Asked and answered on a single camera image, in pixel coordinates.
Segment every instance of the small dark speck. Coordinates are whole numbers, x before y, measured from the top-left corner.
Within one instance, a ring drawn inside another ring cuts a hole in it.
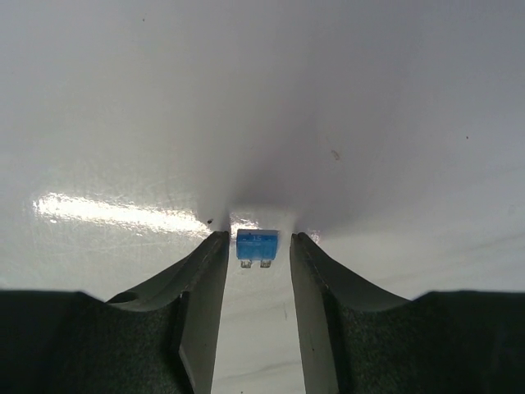
[[[331,155],[334,157],[334,159],[338,162],[341,160],[341,156],[339,153],[337,153],[335,150],[331,151]]]

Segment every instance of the dark textured plastic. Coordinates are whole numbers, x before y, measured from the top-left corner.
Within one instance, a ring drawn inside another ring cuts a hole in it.
[[[0,392],[209,393],[229,235],[108,303],[0,292]]]
[[[525,295],[431,292],[407,301],[292,236],[310,393],[525,392]]]

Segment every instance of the fuse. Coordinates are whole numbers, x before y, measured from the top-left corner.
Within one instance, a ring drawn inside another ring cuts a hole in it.
[[[261,268],[270,268],[277,255],[277,230],[238,230],[237,259],[242,268],[252,268],[259,261]]]

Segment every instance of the blue fuse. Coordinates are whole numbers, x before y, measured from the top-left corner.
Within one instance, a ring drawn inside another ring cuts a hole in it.
[[[270,268],[276,258],[279,232],[277,230],[238,230],[237,259],[242,268],[252,268],[260,261],[261,268]]]

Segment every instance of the glossy white surface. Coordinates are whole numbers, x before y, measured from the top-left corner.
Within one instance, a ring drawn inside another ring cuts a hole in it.
[[[294,229],[402,296],[525,288],[524,2],[0,11],[2,288],[107,299],[230,215],[278,228],[271,269],[231,261],[228,394],[304,392]]]

